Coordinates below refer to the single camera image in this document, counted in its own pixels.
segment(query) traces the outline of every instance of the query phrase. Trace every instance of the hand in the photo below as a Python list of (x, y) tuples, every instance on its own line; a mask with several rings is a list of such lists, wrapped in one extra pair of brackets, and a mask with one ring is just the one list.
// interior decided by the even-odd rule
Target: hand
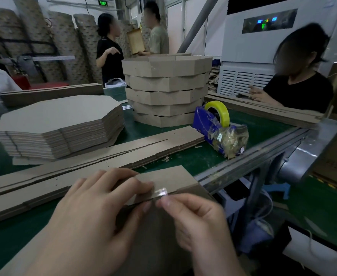
[(105, 53), (114, 55), (116, 53), (120, 54), (120, 51), (116, 47), (110, 47), (109, 49), (106, 49)]
[(257, 88), (257, 87), (251, 88), (249, 92), (252, 94), (250, 95), (250, 98), (253, 101), (267, 103), (272, 106), (283, 107), (281, 103), (277, 102), (275, 99), (273, 99), (270, 95), (268, 95), (266, 92), (264, 92), (260, 88)]
[[(45, 227), (47, 238), (26, 275), (106, 276), (128, 256), (140, 220), (151, 202), (137, 206), (115, 233), (116, 215), (134, 194), (148, 192), (152, 182), (134, 178), (127, 168), (100, 170), (79, 179), (57, 205)], [(119, 180), (127, 179), (116, 189)]]
[(147, 51), (138, 51), (139, 56), (149, 56), (151, 53)]
[(190, 194), (164, 196), (156, 204), (174, 218), (177, 242), (192, 252), (196, 276), (245, 275), (219, 204)]

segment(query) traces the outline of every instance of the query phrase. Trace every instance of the black t-shirt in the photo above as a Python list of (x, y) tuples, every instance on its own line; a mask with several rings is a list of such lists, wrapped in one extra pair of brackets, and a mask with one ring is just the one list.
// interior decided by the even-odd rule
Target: black t-shirt
[(285, 107), (315, 110), (325, 113), (333, 98), (332, 84), (320, 73), (295, 84), (288, 84), (288, 76), (275, 75), (264, 91)]
[(104, 51), (111, 47), (116, 47), (117, 50), (120, 51), (120, 54), (115, 53), (114, 55), (107, 55), (106, 63), (102, 67), (103, 84), (107, 83), (112, 78), (125, 79), (121, 63), (124, 59), (124, 55), (122, 54), (121, 47), (116, 42), (107, 37), (100, 39), (97, 44), (97, 59), (103, 55)]

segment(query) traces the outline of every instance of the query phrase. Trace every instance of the green floor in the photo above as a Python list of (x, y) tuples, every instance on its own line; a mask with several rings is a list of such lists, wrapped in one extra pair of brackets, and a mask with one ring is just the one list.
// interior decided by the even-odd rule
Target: green floor
[[(124, 93), (113, 93), (117, 100), (124, 100)], [(120, 134), (117, 143), (124, 143), (149, 135), (158, 134), (172, 128), (159, 129), (136, 123), (132, 118), (132, 110), (124, 111), (125, 130)], [(248, 125), (248, 148), (261, 143), (290, 128), (288, 125), (230, 111), (231, 121)], [(156, 161), (137, 169), (139, 172), (152, 171), (176, 165), (183, 165), (193, 176), (223, 162), (224, 158), (208, 144), (198, 148), (189, 148), (170, 156), (168, 162)], [(11, 158), (0, 144), (0, 175), (18, 171), (27, 167), (12, 166)], [(58, 200), (41, 205), (0, 222), (0, 268), (8, 262), (34, 235), (44, 227), (51, 217)], [(308, 178), (304, 184), (292, 187), (290, 199), (282, 201), (288, 205), (290, 213), (307, 229), (304, 217), (317, 224), (327, 236), (321, 236), (337, 245), (337, 191), (319, 181)]]

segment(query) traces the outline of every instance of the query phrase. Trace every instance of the yellow tape roll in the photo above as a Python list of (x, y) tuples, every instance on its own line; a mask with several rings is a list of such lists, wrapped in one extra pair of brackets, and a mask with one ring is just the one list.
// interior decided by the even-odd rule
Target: yellow tape roll
[(220, 123), (223, 128), (230, 126), (230, 115), (228, 114), (228, 110), (226, 106), (220, 101), (212, 101), (208, 102), (204, 107), (205, 110), (213, 108), (217, 111), (220, 117)]

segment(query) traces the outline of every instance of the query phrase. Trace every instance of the green t-shirt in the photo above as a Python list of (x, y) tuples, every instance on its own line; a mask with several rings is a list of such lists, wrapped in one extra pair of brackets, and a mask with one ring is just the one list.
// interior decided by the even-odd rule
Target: green t-shirt
[(148, 45), (151, 53), (170, 53), (170, 42), (168, 40), (168, 33), (166, 29), (161, 26), (154, 27), (150, 32)]

